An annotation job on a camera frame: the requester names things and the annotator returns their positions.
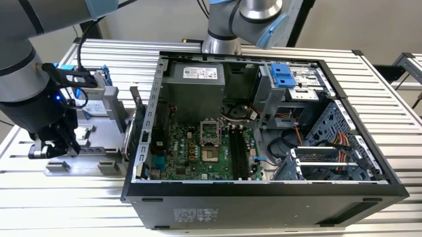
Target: blue clip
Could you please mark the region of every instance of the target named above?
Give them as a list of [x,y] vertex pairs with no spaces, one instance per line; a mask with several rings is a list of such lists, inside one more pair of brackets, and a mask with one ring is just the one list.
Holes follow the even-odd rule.
[[271,75],[275,78],[277,87],[294,88],[297,86],[287,64],[271,63]]
[[166,171],[166,157],[152,157],[152,164],[156,169],[159,169],[163,172]]
[[104,74],[106,74],[106,85],[112,86],[111,75],[110,75],[110,69],[108,69],[107,65],[104,65],[104,66],[102,67],[102,70],[103,70],[103,72],[104,72]]
[[66,71],[74,71],[75,70],[75,66],[74,65],[62,65],[60,69],[66,70]]
[[266,161],[266,158],[265,158],[265,157],[258,157],[258,156],[254,156],[254,160]]

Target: barcode label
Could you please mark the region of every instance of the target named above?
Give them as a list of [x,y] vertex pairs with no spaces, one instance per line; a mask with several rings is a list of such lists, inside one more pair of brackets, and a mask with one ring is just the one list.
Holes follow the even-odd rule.
[[186,67],[183,69],[183,78],[216,80],[216,68]]

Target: slotted aluminum table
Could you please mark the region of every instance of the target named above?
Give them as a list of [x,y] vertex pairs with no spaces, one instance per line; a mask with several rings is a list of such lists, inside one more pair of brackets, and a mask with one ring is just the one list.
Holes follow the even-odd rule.
[[[87,67],[110,67],[119,99],[134,107],[130,86],[148,102],[159,51],[200,52],[196,43],[88,40]],[[60,64],[76,65],[76,45]],[[422,121],[363,56],[346,50],[243,46],[243,55],[323,59],[349,95],[410,197],[346,229],[174,230],[143,227],[134,208],[119,197],[123,177],[46,177],[47,160],[28,160],[31,139],[18,126],[0,146],[0,230],[3,236],[130,234],[138,236],[422,236]]]

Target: motherboard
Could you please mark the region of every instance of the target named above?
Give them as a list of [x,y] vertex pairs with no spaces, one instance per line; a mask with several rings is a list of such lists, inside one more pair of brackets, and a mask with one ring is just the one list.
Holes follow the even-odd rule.
[[154,163],[152,179],[263,179],[261,164],[253,158],[258,156],[253,130],[215,126],[218,122],[171,127],[163,166]]

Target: white wall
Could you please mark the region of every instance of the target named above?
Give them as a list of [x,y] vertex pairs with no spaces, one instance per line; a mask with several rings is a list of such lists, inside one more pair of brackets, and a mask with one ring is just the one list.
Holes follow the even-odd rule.
[[208,20],[196,0],[139,0],[103,21],[102,31],[114,40],[182,42],[207,36]]
[[[82,36],[79,25],[75,26],[78,35]],[[44,62],[59,62],[67,53],[76,33],[72,27],[58,30],[47,35],[31,39],[32,45]]]
[[374,64],[422,52],[422,0],[317,0],[298,47],[359,49]]

